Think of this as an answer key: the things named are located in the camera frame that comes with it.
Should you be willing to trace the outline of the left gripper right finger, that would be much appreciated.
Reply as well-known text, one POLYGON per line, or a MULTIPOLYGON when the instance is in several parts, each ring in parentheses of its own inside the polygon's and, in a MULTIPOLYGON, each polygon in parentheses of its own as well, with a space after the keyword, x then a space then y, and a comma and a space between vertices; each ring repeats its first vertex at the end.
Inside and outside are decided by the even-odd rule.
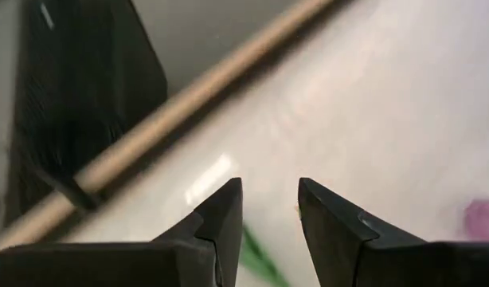
POLYGON ((489 287, 489 242, 426 242, 309 178, 298 204, 322 286, 489 287))

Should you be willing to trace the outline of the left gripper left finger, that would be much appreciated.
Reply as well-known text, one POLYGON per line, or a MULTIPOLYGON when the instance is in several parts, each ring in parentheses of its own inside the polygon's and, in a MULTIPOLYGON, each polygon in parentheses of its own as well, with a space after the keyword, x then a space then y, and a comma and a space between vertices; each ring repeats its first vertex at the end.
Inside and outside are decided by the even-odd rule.
POLYGON ((52 243, 0 251, 0 286, 214 287, 236 283, 243 189, 232 178, 150 242, 52 243))

